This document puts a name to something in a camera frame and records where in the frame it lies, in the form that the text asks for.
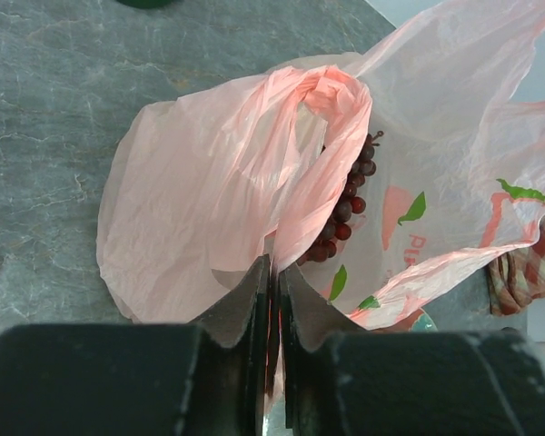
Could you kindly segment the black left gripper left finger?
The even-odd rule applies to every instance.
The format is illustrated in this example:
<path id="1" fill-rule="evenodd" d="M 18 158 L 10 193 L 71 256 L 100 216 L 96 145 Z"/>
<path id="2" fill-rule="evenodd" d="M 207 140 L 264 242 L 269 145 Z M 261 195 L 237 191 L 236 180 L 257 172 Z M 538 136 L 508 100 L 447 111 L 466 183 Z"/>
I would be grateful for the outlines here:
<path id="1" fill-rule="evenodd" d="M 0 335 L 0 435 L 259 435 L 270 262 L 188 323 Z"/>

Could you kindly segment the dark green baseball cap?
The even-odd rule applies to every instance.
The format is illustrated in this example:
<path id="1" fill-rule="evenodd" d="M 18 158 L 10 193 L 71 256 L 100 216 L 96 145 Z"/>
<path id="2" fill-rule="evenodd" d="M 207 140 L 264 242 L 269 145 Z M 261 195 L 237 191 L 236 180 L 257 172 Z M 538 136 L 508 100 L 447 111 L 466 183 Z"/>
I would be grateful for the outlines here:
<path id="1" fill-rule="evenodd" d="M 173 0 L 117 0 L 117 2 L 132 8 L 148 10 L 166 7 Z"/>

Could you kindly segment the red plaid folded cloth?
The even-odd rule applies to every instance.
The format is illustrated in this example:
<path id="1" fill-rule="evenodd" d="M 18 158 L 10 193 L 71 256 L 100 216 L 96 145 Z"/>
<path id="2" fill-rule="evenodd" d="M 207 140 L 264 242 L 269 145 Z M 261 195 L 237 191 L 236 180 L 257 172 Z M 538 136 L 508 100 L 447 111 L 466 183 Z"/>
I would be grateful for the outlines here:
<path id="1" fill-rule="evenodd" d="M 545 299 L 545 217 L 535 244 L 504 253 L 485 271 L 492 315 L 518 314 L 535 300 Z"/>

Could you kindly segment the dark red fake grape bunch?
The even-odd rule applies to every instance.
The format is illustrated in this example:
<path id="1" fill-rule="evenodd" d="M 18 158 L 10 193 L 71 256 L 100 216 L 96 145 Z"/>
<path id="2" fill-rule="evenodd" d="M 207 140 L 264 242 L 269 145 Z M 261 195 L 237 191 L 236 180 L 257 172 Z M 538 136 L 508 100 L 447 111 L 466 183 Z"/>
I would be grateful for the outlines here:
<path id="1" fill-rule="evenodd" d="M 351 238 L 350 220 L 354 215 L 361 215 L 367 207 L 359 191 L 367 179 L 374 176 L 377 171 L 377 163 L 374 161 L 375 149 L 380 146 L 378 140 L 383 136 L 382 130 L 375 134 L 367 134 L 362 149 L 348 172 L 337 204 L 312 246 L 296 261 L 299 266 L 309 262 L 326 262 L 337 254 L 339 242 Z"/>

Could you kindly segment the red and teal floral plate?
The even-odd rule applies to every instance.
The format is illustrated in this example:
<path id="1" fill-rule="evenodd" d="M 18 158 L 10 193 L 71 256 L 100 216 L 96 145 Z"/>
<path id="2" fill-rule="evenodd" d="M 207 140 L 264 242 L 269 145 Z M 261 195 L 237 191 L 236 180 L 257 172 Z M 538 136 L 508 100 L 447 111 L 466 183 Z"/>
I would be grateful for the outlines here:
<path id="1" fill-rule="evenodd" d="M 378 333 L 398 333 L 398 332 L 436 332 L 437 326 L 423 309 L 413 312 L 407 318 L 393 324 L 392 326 L 376 329 Z"/>

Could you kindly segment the pink plastic bag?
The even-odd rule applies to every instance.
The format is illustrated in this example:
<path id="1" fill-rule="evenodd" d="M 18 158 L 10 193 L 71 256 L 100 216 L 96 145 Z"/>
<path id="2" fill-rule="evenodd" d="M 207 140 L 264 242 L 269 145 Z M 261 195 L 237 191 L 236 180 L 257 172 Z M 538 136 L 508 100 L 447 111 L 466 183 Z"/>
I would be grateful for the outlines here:
<path id="1" fill-rule="evenodd" d="M 304 267 L 360 326 L 395 324 L 545 216 L 545 101 L 515 103 L 545 1 L 446 1 L 364 54 L 300 58 L 145 106 L 101 201 L 100 274 L 135 322 L 188 322 L 264 253 L 284 269 L 329 219 L 367 134 L 366 210 Z"/>

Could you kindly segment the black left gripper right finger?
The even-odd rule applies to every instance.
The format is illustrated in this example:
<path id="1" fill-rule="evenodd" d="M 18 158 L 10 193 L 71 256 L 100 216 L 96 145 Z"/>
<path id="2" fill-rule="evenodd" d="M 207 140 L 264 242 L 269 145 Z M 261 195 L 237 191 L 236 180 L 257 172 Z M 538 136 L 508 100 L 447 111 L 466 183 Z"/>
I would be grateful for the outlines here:
<path id="1" fill-rule="evenodd" d="M 369 332 L 279 275 L 297 435 L 545 435 L 545 361 L 514 332 Z"/>

